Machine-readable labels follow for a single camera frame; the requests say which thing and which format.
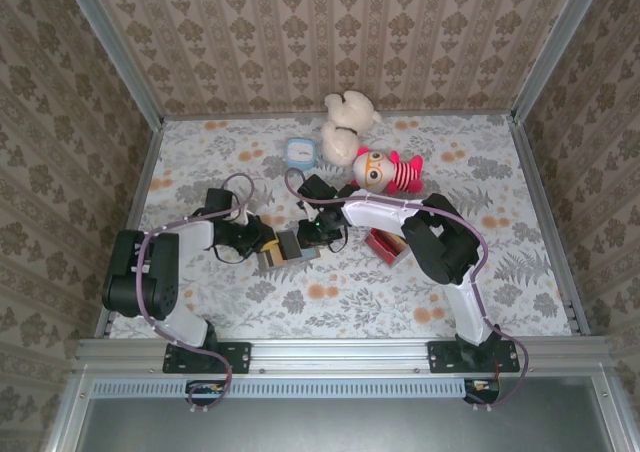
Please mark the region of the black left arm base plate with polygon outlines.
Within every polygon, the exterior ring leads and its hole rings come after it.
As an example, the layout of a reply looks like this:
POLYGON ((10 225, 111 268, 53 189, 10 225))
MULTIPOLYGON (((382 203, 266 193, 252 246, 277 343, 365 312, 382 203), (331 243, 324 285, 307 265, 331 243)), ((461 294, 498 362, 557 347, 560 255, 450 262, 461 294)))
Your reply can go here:
MULTIPOLYGON (((250 342, 219 342, 217 353, 230 365, 233 373, 247 374, 251 361, 250 342)), ((168 344, 162 371, 165 374, 224 374, 224 364, 210 355, 188 351, 168 344)))

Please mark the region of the light blue alarm clock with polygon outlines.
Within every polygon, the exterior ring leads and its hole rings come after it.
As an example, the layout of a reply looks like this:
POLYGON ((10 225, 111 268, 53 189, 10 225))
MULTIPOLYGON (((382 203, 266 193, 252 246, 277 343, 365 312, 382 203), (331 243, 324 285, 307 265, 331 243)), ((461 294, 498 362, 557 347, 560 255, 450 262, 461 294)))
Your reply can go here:
POLYGON ((316 157, 316 144, 313 140, 294 137, 287 141, 284 160, 288 168, 309 170, 314 167, 316 157))

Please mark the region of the aluminium frame post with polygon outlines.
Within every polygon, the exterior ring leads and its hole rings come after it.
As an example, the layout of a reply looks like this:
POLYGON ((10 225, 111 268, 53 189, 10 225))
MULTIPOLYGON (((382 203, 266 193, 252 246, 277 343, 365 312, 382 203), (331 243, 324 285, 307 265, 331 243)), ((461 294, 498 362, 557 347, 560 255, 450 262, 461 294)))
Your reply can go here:
POLYGON ((164 114, 151 88, 127 47, 125 35, 117 30, 101 0, 75 0, 100 41, 118 75, 153 133, 162 129, 164 114))
POLYGON ((565 1, 511 108, 511 115, 516 124, 522 124, 531 112, 592 2, 593 0, 565 1))

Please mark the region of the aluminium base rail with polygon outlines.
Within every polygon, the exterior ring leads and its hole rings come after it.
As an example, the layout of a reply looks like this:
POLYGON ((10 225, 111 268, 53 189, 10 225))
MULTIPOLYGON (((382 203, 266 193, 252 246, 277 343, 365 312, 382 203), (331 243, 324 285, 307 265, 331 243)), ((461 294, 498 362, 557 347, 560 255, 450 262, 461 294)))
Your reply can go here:
MULTIPOLYGON (((249 377, 483 377, 430 371, 427 343, 417 339, 252 339, 249 377)), ((614 371, 606 341, 595 336, 524 337, 529 358, 516 351, 529 377, 592 376, 614 371)), ((83 340, 71 370, 95 377, 159 378, 166 342, 160 339, 83 340)))

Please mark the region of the floral tablecloth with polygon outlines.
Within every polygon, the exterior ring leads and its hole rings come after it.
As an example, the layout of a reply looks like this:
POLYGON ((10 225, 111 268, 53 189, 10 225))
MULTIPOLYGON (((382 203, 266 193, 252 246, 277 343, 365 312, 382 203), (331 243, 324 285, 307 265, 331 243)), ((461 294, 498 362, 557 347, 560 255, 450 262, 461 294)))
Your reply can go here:
MULTIPOLYGON (((284 180, 288 140, 318 140, 318 118, 174 121, 164 127, 141 218, 152 229, 201 207, 222 183, 277 230, 303 218, 284 180)), ((424 160, 424 193, 444 195, 489 246, 478 288, 489 319, 515 336, 570 333, 560 288, 505 115, 388 117, 364 144, 424 160)), ((387 266, 353 229, 310 261, 261 270, 229 248, 182 265, 179 303, 224 339, 450 337, 442 286, 413 256, 387 266)))

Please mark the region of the grey card holder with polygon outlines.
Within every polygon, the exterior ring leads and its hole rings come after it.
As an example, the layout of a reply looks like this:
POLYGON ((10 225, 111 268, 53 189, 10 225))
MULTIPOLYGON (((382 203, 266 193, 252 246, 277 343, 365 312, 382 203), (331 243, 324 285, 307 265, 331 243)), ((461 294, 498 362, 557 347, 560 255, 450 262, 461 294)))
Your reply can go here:
POLYGON ((257 254, 257 261, 260 272, 268 272, 284 266, 302 264, 299 261, 302 249, 299 246, 296 232, 294 230, 286 230, 277 232, 276 234, 279 242, 280 255, 270 256, 259 252, 257 254))

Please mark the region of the cream plush bear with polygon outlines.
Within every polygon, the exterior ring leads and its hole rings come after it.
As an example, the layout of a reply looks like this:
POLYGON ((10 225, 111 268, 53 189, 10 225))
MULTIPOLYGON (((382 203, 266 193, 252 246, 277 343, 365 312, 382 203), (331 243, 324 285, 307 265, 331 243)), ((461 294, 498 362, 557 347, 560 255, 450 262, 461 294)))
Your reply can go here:
POLYGON ((373 103, 361 92, 332 93, 324 99, 327 117, 321 127, 322 156, 337 167, 350 166, 360 147, 360 136, 382 122, 373 103))

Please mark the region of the aluminium side rail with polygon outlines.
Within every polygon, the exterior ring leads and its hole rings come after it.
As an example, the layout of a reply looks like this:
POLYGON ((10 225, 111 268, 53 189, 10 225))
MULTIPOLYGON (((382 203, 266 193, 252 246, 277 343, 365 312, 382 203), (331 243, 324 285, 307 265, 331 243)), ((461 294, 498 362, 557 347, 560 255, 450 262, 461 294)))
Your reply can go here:
MULTIPOLYGON (((131 203, 130 212, 126 222, 126 229, 138 229, 143 214, 146 197, 153 178, 153 172, 159 157, 162 140, 164 137, 165 124, 161 122, 160 128, 153 132, 149 143, 149 148, 144 160, 144 164, 139 177, 138 185, 131 203)), ((94 331, 94 338, 102 339, 109 335, 111 312, 102 308, 94 331)))
POLYGON ((573 335, 589 336, 591 330, 526 131, 513 118, 510 130, 570 329, 573 335))

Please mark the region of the red card stack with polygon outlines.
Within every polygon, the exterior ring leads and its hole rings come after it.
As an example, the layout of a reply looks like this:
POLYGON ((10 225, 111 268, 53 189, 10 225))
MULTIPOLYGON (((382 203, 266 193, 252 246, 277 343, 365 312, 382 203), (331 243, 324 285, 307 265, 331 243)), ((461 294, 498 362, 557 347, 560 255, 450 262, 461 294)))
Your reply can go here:
POLYGON ((393 256, 398 256, 402 252, 402 247, 389 233, 373 229, 372 235, 375 237, 376 242, 379 243, 386 251, 393 256))

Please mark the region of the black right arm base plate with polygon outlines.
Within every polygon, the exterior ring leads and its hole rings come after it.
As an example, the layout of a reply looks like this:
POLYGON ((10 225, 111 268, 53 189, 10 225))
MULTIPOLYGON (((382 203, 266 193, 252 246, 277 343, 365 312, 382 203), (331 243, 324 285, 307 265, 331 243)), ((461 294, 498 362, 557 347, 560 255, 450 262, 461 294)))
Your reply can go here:
POLYGON ((427 343, 430 371, 444 373, 515 373, 521 370, 515 344, 498 338, 473 345, 464 340, 437 340, 427 343))

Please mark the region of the grey metal panel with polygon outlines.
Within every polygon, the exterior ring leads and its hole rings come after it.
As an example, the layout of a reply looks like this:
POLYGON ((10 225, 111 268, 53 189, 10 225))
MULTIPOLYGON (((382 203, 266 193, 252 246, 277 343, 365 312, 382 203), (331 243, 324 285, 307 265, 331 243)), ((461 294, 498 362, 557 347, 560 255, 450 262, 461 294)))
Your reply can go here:
POLYGON ((491 412, 457 400, 99 399, 78 452, 613 452, 592 398, 528 391, 491 412))

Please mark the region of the pink striped plush doll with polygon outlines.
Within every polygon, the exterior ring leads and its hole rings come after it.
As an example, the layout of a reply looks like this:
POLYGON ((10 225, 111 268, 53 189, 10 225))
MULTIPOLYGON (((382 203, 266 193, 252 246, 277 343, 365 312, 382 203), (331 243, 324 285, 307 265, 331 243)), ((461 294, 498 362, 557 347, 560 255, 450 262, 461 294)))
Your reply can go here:
POLYGON ((396 151, 385 155, 378 150, 360 147, 352 165, 354 179, 351 184, 376 194, 417 194, 423 189, 422 168, 420 156, 403 162, 396 151))

